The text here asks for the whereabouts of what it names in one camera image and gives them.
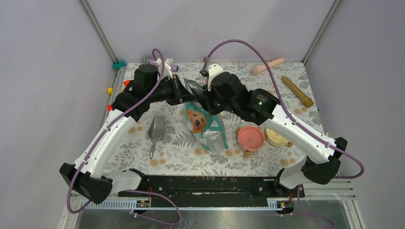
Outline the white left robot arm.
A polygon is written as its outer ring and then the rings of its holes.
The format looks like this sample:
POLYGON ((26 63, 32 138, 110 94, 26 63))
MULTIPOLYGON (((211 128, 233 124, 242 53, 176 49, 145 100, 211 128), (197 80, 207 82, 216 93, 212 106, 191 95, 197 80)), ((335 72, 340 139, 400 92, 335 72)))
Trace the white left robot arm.
POLYGON ((136 196, 148 191, 147 181, 133 171, 105 173, 105 167, 121 137, 147 112, 152 103, 178 105, 193 102, 195 96, 186 89, 176 74, 160 74, 156 66, 140 65, 133 80, 125 83, 111 105, 106 121, 89 147, 72 164, 63 163, 59 169, 71 191, 100 204, 109 195, 131 190, 136 196))

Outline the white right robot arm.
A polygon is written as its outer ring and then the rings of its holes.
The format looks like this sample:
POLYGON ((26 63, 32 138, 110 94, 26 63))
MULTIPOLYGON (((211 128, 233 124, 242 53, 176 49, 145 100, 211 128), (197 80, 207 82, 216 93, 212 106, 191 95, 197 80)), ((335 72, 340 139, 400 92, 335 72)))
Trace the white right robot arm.
POLYGON ((275 193, 285 197, 305 183, 328 184, 338 173, 342 153, 333 139, 301 123, 281 102, 264 89, 247 90, 235 74, 221 71, 208 76, 202 105, 211 115, 226 111, 242 120, 271 129, 306 154, 292 167, 282 169, 274 183, 275 193))

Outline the green dog food bag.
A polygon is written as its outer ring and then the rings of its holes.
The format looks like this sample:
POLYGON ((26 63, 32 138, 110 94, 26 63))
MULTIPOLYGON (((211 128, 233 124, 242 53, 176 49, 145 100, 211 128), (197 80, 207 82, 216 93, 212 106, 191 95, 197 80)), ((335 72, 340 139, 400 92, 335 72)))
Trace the green dog food bag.
POLYGON ((229 148, 219 114, 210 115, 198 101, 185 103, 183 111, 187 128, 205 150, 218 154, 229 148))

